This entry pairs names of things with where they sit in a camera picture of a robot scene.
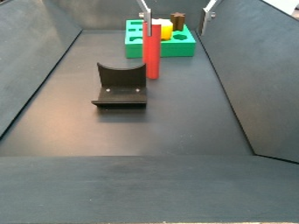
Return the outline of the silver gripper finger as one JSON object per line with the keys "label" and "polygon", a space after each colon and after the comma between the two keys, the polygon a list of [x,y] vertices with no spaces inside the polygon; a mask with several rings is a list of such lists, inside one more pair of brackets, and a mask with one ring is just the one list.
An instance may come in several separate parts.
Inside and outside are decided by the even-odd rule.
{"label": "silver gripper finger", "polygon": [[210,0],[207,6],[203,8],[203,19],[200,23],[200,35],[204,35],[208,21],[212,17],[212,10],[215,8],[218,0]]}
{"label": "silver gripper finger", "polygon": [[147,36],[152,36],[152,11],[146,4],[146,0],[136,0],[139,7],[143,11],[144,21],[147,22]]}

